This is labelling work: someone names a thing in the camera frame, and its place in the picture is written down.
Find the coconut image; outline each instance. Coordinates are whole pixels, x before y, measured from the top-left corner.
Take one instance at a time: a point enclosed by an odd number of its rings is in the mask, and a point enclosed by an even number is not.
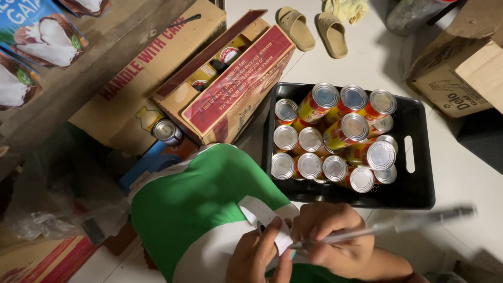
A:
[[[59,0],[77,17],[101,17],[111,6],[110,0]]]
[[[0,111],[19,108],[40,93],[39,78],[35,71],[0,52]]]
[[[44,66],[66,68],[83,54],[79,35],[65,16],[54,13],[17,29],[12,50]]]

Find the hand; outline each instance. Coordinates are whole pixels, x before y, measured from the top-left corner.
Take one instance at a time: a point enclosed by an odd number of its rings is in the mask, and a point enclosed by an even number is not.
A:
[[[226,283],[263,283],[266,266],[274,258],[278,249],[274,239],[278,235],[283,221],[276,216],[260,236],[258,230],[244,234],[239,240],[227,267]],[[276,272],[271,283],[288,283],[292,274],[292,250],[287,249],[280,256]]]
[[[300,215],[293,220],[293,241],[322,240],[332,231],[364,227],[365,222],[346,203],[314,202],[304,204]],[[336,244],[314,242],[306,250],[311,263],[326,267],[345,278],[363,274],[374,249],[374,236],[362,236]]]

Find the coconut milk carton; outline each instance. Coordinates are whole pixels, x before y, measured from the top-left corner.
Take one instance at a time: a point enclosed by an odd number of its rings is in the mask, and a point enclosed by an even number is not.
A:
[[[77,17],[101,17],[112,6],[110,0],[59,0]]]
[[[89,42],[51,0],[0,0],[0,46],[45,67],[66,68]]]
[[[19,108],[39,94],[39,79],[37,72],[0,52],[0,111]]]

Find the white tile floor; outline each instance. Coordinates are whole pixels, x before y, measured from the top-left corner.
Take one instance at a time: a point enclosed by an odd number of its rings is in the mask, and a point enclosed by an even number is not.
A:
[[[357,84],[364,89],[387,89],[396,95],[421,100],[401,82],[403,64],[410,62],[410,58],[403,58],[403,55],[410,53],[407,48],[417,45],[411,39],[404,41],[386,31],[381,19],[387,1],[369,0],[369,3],[371,9],[363,20],[355,25],[345,23],[349,54],[339,60],[328,56],[316,31],[314,16],[321,12],[321,1],[227,0],[227,22],[228,26],[232,25],[249,9],[268,9],[264,20],[274,24],[276,11],[289,5],[306,15],[309,29],[317,41],[312,51],[295,51],[281,78],[283,82]],[[404,256],[419,272],[449,268],[456,259],[503,272],[498,263],[503,261],[503,226],[499,219],[503,215],[503,175],[456,142],[451,129],[459,127],[460,121],[447,122],[432,111],[428,102],[422,101],[428,117],[437,198],[435,208],[474,203],[478,206],[479,216],[418,233],[378,237],[376,245]],[[261,140],[261,134],[260,131],[257,133],[258,140]],[[369,222],[399,213],[370,209],[359,209],[358,212]],[[164,279],[159,272],[148,270],[138,239],[119,257],[110,255],[101,247],[70,280],[75,283],[139,281],[163,282]]]

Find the white paper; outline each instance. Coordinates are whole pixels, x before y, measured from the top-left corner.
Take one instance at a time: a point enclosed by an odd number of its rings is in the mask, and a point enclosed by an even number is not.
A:
[[[262,225],[267,226],[274,217],[278,216],[263,201],[249,195],[245,196],[238,205],[248,222],[254,227],[257,227],[257,220],[260,221]],[[290,229],[285,221],[282,221],[283,224],[281,225],[280,232],[274,240],[280,256],[285,252],[288,246],[293,243],[292,238],[290,238]]]

